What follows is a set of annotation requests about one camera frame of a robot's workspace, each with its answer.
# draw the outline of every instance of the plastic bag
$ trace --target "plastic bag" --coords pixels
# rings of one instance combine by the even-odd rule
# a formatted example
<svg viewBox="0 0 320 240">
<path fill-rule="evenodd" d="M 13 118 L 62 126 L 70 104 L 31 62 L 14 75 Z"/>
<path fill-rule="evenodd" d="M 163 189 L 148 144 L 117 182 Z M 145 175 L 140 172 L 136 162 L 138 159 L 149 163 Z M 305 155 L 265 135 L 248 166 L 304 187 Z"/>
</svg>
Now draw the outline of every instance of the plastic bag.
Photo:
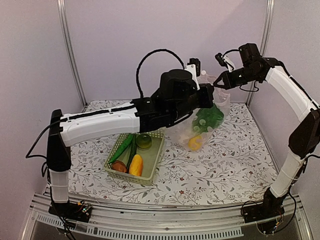
<svg viewBox="0 0 320 240">
<path fill-rule="evenodd" d="M 198 82 L 213 83 L 214 76 L 202 71 Z M 214 105 L 212 108 L 201 108 L 183 122 L 171 127 L 166 135 L 186 149 L 197 151 L 208 142 L 215 129 L 217 129 L 230 112 L 230 94 L 220 88 L 213 91 Z"/>
</svg>

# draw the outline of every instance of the floral tablecloth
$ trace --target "floral tablecloth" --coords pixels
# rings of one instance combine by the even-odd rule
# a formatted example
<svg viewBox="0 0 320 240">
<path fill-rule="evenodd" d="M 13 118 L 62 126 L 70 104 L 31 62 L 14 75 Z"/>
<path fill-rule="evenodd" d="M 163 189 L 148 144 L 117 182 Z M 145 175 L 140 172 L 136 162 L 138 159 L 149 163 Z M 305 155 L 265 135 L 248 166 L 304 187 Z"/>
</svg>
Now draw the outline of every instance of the floral tablecloth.
<svg viewBox="0 0 320 240">
<path fill-rule="evenodd" d="M 86 111 L 125 101 L 93 101 Z M 265 143 L 245 104 L 230 114 L 201 151 L 165 139 L 151 186 L 111 178 L 103 170 L 117 135 L 71 148 L 69 191 L 94 198 L 155 205 L 216 205 L 260 200 L 277 176 Z"/>
</svg>

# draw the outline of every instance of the vertical metal post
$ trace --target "vertical metal post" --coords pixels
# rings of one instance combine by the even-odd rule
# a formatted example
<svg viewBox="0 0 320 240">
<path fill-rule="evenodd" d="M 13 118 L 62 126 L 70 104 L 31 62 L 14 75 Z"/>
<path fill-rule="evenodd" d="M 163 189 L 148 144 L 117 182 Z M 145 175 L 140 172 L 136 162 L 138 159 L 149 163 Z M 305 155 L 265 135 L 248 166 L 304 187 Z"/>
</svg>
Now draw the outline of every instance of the vertical metal post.
<svg viewBox="0 0 320 240">
<path fill-rule="evenodd" d="M 268 39 L 270 35 L 270 29 L 271 29 L 271 23 L 272 23 L 272 18 L 274 15 L 274 7 L 275 7 L 275 0 L 268 0 L 267 6 L 266 6 L 266 13 L 265 13 L 265 20 L 264 20 L 264 27 L 263 27 L 263 35 L 262 35 L 262 41 L 260 45 L 260 54 L 262 56 L 265 55 L 266 49 L 267 49 L 267 44 L 268 44 Z M 250 90 L 254 90 L 254 83 L 251 83 Z M 255 93 L 254 92 L 249 92 L 248 97 L 246 99 L 246 105 L 248 108 L 250 108 L 253 97 Z"/>
<path fill-rule="evenodd" d="M 66 7 L 65 7 L 65 0 L 57 0 L 57 5 L 58 5 L 58 12 L 59 12 L 59 17 L 60 17 L 60 22 L 61 22 L 61 28 L 62 28 L 64 43 L 65 43 L 65 48 L 66 48 L 66 52 L 68 55 L 75 87 L 78 92 L 80 101 L 81 101 L 82 105 L 85 107 L 87 105 L 87 100 L 85 97 L 84 89 L 83 89 L 81 81 L 80 81 L 78 68 L 77 68 L 77 64 L 76 64 L 76 59 L 75 59 L 74 51 L 73 51 L 72 44 L 71 44 L 70 33 L 69 33 L 69 28 L 68 28 L 68 21 L 67 21 L 67 14 L 66 14 Z"/>
</svg>

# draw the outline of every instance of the vent grille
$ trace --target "vent grille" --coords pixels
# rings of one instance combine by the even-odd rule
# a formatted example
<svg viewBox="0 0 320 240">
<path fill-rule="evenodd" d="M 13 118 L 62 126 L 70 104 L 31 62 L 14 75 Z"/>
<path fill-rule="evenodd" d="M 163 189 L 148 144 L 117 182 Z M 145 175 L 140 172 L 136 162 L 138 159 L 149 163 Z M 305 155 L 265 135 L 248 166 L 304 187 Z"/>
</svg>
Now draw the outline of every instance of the vent grille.
<svg viewBox="0 0 320 240">
<path fill-rule="evenodd" d="M 54 227 L 63 228 L 61 220 L 53 215 L 38 213 L 37 220 Z M 223 240 L 243 236 L 241 227 L 206 233 L 123 233 L 123 231 L 113 231 L 94 226 L 87 226 L 86 232 L 74 231 L 111 240 Z"/>
</svg>

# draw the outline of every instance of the green plastic basket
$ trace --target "green plastic basket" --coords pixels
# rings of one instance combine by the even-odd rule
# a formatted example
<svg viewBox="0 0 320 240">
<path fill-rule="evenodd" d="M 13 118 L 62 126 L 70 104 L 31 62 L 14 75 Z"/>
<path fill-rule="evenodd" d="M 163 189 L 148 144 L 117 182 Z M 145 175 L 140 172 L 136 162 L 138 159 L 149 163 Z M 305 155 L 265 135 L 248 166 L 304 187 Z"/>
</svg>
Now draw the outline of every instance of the green plastic basket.
<svg viewBox="0 0 320 240">
<path fill-rule="evenodd" d="M 128 133 L 122 133 L 119 135 L 118 139 L 116 140 L 108 158 L 104 163 L 104 170 L 106 170 L 110 177 L 122 179 L 124 181 L 129 181 L 136 184 L 141 184 L 145 186 L 150 186 L 152 184 L 157 164 L 161 158 L 161 153 L 164 148 L 165 143 L 165 134 L 162 130 L 156 130 L 152 132 L 147 132 L 152 139 L 152 145 L 148 149 L 141 149 L 137 147 L 136 154 L 141 155 L 143 159 L 143 170 L 141 176 L 134 176 L 129 173 L 124 173 L 120 171 L 116 171 L 111 169 L 112 163 L 108 163 L 110 158 L 115 154 L 118 147 L 123 143 L 123 141 L 127 138 Z M 123 162 L 127 165 L 130 155 L 130 147 L 119 156 L 117 161 Z"/>
</svg>

